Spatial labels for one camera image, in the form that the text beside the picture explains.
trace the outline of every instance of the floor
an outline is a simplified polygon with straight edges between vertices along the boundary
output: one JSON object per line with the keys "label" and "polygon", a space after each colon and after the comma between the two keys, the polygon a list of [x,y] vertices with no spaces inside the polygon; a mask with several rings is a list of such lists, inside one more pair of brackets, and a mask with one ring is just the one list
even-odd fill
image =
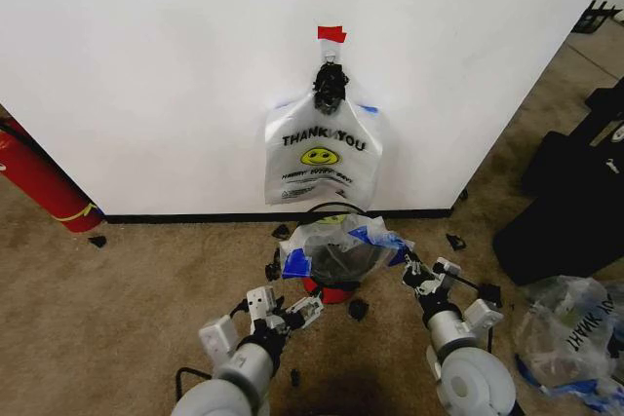
{"label": "floor", "polygon": [[[541,137],[568,132],[586,114],[583,99],[624,75],[624,28],[606,23],[592,36],[571,35],[530,92],[447,219],[387,220],[414,240],[420,256],[459,263],[475,282],[501,284],[506,320],[495,331],[494,353],[512,369],[527,414],[590,414],[572,397],[548,400],[514,369],[512,304],[522,296],[491,249],[497,229],[530,199],[519,179]],[[11,415],[169,414],[174,375],[183,365],[211,365],[197,338],[208,319],[227,313],[255,286],[277,223],[102,225],[72,235],[0,178],[0,406]],[[467,248],[453,251],[445,233]],[[622,262],[598,273],[622,278]],[[361,322],[346,306],[326,309],[298,332],[271,387],[274,415],[442,415],[425,363],[428,336],[399,268],[371,275],[357,296],[370,303]],[[287,303],[303,295],[297,281],[276,282]],[[463,307],[471,291],[458,286]],[[239,331],[247,318],[235,319]],[[290,371],[301,375],[292,388]],[[191,378],[186,385],[194,383]]]}

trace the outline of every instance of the smiley face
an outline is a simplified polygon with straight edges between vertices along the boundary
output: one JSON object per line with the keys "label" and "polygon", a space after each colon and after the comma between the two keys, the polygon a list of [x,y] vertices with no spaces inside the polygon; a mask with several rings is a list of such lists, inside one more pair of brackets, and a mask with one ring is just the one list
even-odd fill
{"label": "smiley face", "polygon": [[338,161],[340,161],[340,157],[337,153],[322,146],[312,148],[301,156],[301,163],[309,166],[335,165]]}

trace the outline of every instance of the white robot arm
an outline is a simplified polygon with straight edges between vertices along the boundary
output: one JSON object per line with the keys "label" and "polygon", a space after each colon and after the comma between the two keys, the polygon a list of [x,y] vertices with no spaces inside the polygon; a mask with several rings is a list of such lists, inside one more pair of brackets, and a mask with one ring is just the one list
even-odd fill
{"label": "white robot arm", "polygon": [[403,283],[413,289],[431,334],[427,361],[438,384],[438,398],[451,416],[522,415],[507,368],[478,348],[478,339],[503,316],[494,305],[477,299],[463,317],[449,302],[449,290],[460,268],[439,258],[432,270],[415,253],[406,254]]}
{"label": "white robot arm", "polygon": [[[272,286],[258,287],[230,315],[200,329],[214,375],[189,390],[172,416],[268,416],[269,382],[291,332],[308,326],[323,310],[318,297],[305,297],[287,310],[281,306]],[[243,340],[232,322],[237,310],[249,310],[252,319],[251,334]]]}

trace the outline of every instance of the red fire extinguisher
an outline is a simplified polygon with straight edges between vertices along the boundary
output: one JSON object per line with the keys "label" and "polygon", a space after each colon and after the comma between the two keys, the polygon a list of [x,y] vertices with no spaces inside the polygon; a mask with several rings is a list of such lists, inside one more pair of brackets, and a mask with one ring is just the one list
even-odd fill
{"label": "red fire extinguisher", "polygon": [[73,233],[102,221],[99,209],[15,119],[0,120],[0,173]]}

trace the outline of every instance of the crumpled plastic bag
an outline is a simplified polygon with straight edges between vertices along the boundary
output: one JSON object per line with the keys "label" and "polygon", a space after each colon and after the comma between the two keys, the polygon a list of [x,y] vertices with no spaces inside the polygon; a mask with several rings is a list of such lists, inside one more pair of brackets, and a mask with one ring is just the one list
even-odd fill
{"label": "crumpled plastic bag", "polygon": [[609,352],[624,304],[591,278],[553,277],[525,293],[530,308],[514,336],[520,372],[549,396],[574,394],[595,411],[624,415]]}
{"label": "crumpled plastic bag", "polygon": [[319,284],[360,282],[379,265],[404,261],[413,243],[388,231],[383,218],[341,214],[298,226],[280,242],[282,278]]}

